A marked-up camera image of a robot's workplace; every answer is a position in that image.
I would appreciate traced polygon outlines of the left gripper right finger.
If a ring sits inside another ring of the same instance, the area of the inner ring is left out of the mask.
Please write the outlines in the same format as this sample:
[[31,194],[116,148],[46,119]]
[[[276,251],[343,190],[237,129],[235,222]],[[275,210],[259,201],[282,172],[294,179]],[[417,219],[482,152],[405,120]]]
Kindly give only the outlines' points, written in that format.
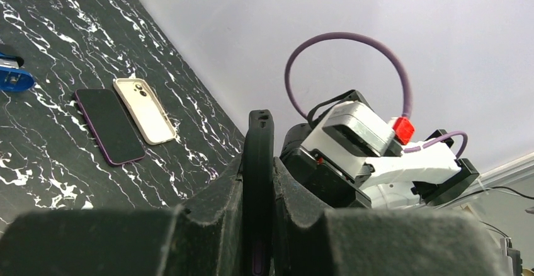
[[334,209],[273,161],[277,275],[506,275],[485,227],[457,210]]

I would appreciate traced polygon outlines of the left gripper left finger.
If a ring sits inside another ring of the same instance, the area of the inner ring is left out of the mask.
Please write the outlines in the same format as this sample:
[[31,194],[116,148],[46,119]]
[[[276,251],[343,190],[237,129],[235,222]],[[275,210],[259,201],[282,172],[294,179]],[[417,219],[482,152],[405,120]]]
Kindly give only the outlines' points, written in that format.
[[240,275],[239,165],[170,209],[23,214],[1,238],[1,274]]

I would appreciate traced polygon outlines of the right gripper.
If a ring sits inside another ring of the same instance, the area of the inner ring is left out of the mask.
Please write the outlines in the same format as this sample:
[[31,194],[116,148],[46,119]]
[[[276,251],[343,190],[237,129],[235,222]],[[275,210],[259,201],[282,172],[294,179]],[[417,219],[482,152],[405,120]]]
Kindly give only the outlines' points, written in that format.
[[372,166],[365,163],[355,180],[347,177],[317,151],[300,147],[311,132],[309,124],[297,124],[288,130],[280,159],[289,173],[331,207],[371,208],[372,201],[359,187],[372,174]]

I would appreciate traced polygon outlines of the pink phone case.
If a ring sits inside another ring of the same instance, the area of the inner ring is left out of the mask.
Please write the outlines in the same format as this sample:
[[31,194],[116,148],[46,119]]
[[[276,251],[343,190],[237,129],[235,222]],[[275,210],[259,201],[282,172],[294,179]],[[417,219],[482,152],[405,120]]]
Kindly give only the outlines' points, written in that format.
[[118,78],[113,88],[127,107],[143,139],[149,145],[169,142],[176,130],[155,92],[141,78]]

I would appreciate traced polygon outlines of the purple phone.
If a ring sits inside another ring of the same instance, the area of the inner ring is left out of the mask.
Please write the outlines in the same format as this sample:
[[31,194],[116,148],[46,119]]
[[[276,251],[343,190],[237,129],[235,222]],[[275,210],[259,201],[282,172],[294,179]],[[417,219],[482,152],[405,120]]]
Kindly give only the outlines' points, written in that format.
[[77,89],[74,98],[108,164],[144,158],[145,149],[112,90]]

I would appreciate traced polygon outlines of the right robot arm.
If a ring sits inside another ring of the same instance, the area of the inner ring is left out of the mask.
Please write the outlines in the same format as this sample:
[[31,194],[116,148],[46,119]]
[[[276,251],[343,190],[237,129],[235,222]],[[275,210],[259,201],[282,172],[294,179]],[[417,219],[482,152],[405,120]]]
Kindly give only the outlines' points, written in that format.
[[461,157],[468,141],[464,131],[438,129],[425,141],[408,144],[400,157],[367,158],[355,177],[320,152],[302,148],[311,131],[308,124],[293,126],[280,159],[296,181],[331,207],[435,207],[458,198],[479,177]]

